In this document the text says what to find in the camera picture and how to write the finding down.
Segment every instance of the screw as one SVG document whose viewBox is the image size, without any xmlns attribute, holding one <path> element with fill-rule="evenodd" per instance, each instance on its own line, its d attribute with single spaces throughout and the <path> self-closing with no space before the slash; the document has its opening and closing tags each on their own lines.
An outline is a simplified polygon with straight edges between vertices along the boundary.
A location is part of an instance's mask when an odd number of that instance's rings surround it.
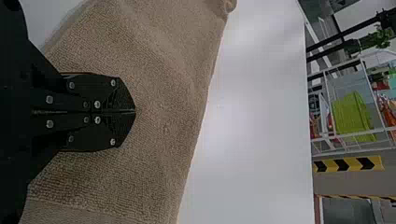
<svg viewBox="0 0 396 224">
<path fill-rule="evenodd" d="M 46 102 L 47 102 L 47 104 L 52 105 L 53 104 L 53 97 L 52 96 L 47 96 Z"/>
<path fill-rule="evenodd" d="M 102 121 L 102 120 L 101 120 L 100 117 L 96 117 L 96 118 L 95 118 L 95 124 L 100 124 L 101 121 Z"/>
<path fill-rule="evenodd" d="M 53 123 L 53 120 L 47 120 L 47 128 L 49 128 L 49 129 L 51 129 L 51 128 L 53 128 L 53 125 L 54 125 L 54 123 Z"/>
<path fill-rule="evenodd" d="M 74 82 L 69 82 L 69 89 L 73 90 L 76 87 L 76 84 Z"/>
<path fill-rule="evenodd" d="M 101 103 L 99 101 L 95 101 L 94 105 L 95 105 L 96 109 L 99 109 L 101 106 Z"/>
</svg>

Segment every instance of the green cloth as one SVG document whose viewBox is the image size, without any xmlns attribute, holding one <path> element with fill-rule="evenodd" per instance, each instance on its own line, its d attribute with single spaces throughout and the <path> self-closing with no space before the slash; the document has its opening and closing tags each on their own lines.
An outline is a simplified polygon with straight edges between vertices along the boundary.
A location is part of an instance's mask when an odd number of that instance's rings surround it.
<svg viewBox="0 0 396 224">
<path fill-rule="evenodd" d="M 341 100 L 332 103 L 332 112 L 335 119 L 337 134 L 359 133 L 373 129 L 370 114 L 361 95 L 354 91 Z M 346 142 L 354 142 L 353 137 L 344 138 Z M 358 142 L 374 142 L 373 134 L 365 134 L 356 137 Z"/>
</svg>

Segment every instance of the yellow and black warning stripe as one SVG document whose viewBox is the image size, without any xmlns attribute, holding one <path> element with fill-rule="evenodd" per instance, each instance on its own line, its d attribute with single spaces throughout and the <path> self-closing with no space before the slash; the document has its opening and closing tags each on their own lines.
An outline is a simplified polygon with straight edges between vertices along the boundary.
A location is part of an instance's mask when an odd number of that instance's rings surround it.
<svg viewBox="0 0 396 224">
<path fill-rule="evenodd" d="M 396 203 L 396 195 L 393 196 L 374 196 L 374 195 L 321 195 L 321 198 L 334 198 L 334 199 L 373 199 L 373 200 L 390 200 L 391 203 Z"/>
<path fill-rule="evenodd" d="M 381 156 L 349 157 L 336 160 L 313 161 L 315 173 L 385 170 Z"/>
</svg>

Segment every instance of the beige towel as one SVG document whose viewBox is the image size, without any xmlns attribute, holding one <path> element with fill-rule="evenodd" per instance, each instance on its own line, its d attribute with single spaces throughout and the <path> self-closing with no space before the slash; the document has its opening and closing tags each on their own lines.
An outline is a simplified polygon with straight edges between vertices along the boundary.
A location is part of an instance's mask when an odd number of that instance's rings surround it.
<svg viewBox="0 0 396 224">
<path fill-rule="evenodd" d="M 61 153 L 24 224 L 176 223 L 208 85 L 236 0 L 91 0 L 45 48 L 61 72 L 119 76 L 137 106 L 121 148 Z"/>
</svg>

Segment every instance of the white table surface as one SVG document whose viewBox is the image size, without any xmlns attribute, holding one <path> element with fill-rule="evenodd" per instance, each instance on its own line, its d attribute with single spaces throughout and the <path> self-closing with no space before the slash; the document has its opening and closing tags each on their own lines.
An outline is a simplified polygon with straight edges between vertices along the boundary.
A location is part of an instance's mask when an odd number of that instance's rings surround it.
<svg viewBox="0 0 396 224">
<path fill-rule="evenodd" d="M 41 46 L 82 0 L 21 0 Z M 226 27 L 180 224 L 313 224 L 304 22 L 295 0 L 240 0 Z"/>
</svg>

